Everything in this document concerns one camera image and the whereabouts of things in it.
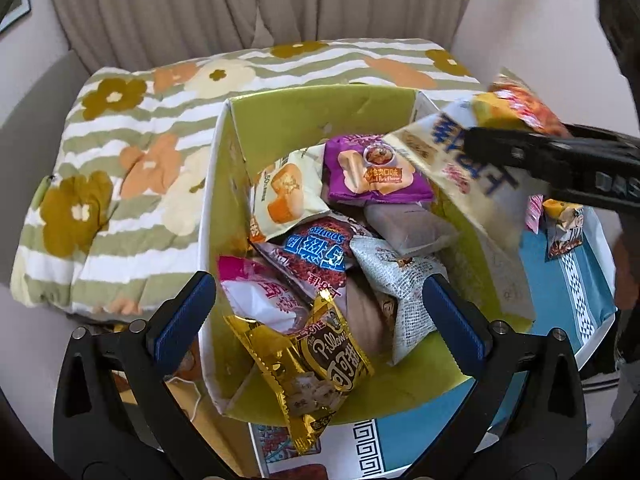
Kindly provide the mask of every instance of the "pink snack bag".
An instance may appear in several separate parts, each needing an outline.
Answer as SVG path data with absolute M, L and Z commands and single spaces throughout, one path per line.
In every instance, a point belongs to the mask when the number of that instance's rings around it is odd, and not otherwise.
M 351 134 L 327 141 L 324 165 L 329 200 L 363 206 L 433 200 L 426 179 L 379 135 Z
M 535 234 L 540 228 L 540 217 L 542 216 L 542 195 L 531 195 L 527 203 L 527 216 L 525 225 Z
M 220 256 L 220 284 L 236 316 L 255 319 L 281 334 L 305 326 L 308 308 L 263 264 Z

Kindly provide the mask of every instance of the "greek key pattern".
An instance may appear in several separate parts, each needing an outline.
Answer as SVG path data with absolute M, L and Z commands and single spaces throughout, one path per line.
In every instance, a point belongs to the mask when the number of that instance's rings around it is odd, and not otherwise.
M 378 428 L 375 420 L 364 420 L 353 427 L 356 453 L 363 477 L 378 475 L 384 471 Z
M 584 284 L 580 278 L 578 262 L 573 251 L 560 256 L 560 267 L 574 306 L 578 335 L 582 340 L 582 344 L 585 344 L 595 332 L 596 327 L 589 316 L 587 296 L 584 292 Z

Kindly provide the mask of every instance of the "picture frame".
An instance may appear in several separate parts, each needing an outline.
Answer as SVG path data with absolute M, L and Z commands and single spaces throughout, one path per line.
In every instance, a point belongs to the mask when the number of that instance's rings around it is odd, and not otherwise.
M 14 0 L 11 4 L 11 7 L 9 7 L 9 11 L 0 22 L 0 34 L 30 12 L 30 0 Z

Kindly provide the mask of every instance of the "purple snack bag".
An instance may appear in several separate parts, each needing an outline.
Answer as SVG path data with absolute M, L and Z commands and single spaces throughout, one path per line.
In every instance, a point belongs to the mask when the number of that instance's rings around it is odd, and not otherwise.
M 433 200 L 427 180 L 379 135 L 351 134 L 327 141 L 324 164 L 329 200 L 352 205 Z

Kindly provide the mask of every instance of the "white snack bag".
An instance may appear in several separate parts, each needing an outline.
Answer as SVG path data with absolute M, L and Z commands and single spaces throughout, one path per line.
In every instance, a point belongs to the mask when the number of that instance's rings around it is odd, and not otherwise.
M 433 256 L 403 258 L 379 238 L 354 236 L 350 247 L 372 288 L 398 298 L 392 354 L 396 365 L 436 330 L 422 303 L 422 284 L 436 273 L 447 278 L 447 270 Z
M 323 216 L 324 144 L 296 150 L 266 167 L 252 189 L 250 240 L 265 242 L 305 220 Z

